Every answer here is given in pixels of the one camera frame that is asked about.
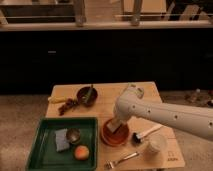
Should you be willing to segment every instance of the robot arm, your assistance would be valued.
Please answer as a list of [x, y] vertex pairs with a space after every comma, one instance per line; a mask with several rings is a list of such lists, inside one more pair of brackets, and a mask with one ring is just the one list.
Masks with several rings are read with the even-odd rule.
[[129, 85], [117, 98], [114, 123], [108, 128], [114, 132], [120, 123], [126, 123], [132, 116], [145, 118], [193, 135], [213, 141], [213, 110], [142, 100], [143, 91]]

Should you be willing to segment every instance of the terracotta bowl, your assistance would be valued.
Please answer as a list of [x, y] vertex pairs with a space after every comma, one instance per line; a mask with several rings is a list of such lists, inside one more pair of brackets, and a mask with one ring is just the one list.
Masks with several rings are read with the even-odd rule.
[[115, 133], [112, 133], [108, 128], [107, 124], [112, 119], [107, 120], [103, 127], [101, 128], [101, 138], [104, 143], [107, 145], [117, 147], [120, 145], [124, 145], [129, 137], [129, 127], [128, 125], [122, 125]]
[[90, 98], [88, 99], [88, 102], [85, 103], [84, 100], [85, 100], [85, 96], [86, 94], [88, 93], [90, 87], [83, 87], [81, 88], [78, 93], [77, 93], [77, 99], [78, 99], [78, 102], [86, 107], [90, 107], [92, 105], [94, 105], [97, 97], [98, 97], [98, 92], [95, 88], [92, 89], [92, 94], [90, 96]]

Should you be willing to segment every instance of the gray cloth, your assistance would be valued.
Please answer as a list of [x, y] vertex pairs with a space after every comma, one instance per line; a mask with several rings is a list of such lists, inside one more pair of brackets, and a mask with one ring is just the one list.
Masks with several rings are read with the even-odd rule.
[[55, 131], [56, 151], [64, 151], [70, 148], [70, 144], [66, 139], [67, 129]]

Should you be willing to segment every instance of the fork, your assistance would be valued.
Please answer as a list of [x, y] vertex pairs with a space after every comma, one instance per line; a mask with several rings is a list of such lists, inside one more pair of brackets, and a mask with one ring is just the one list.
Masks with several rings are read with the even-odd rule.
[[121, 158], [120, 160], [110, 161], [110, 162], [108, 162], [108, 163], [106, 163], [106, 164], [104, 165], [104, 169], [105, 169], [105, 170], [111, 170], [111, 169], [115, 168], [118, 164], [120, 164], [120, 163], [122, 163], [122, 162], [124, 162], [124, 161], [126, 161], [126, 160], [129, 160], [129, 159], [131, 159], [131, 158], [133, 158], [133, 157], [137, 157], [137, 156], [139, 156], [139, 155], [140, 155], [140, 153], [138, 153], [138, 152], [136, 151], [135, 153], [131, 153], [131, 154], [129, 154], [129, 155], [127, 155], [127, 156]]

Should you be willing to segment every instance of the white cup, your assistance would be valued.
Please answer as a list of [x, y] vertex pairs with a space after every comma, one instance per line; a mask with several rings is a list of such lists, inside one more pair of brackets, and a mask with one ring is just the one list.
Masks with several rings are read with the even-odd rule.
[[161, 134], [155, 134], [149, 137], [149, 143], [147, 151], [150, 154], [157, 154], [160, 151], [165, 150], [167, 147], [166, 138]]

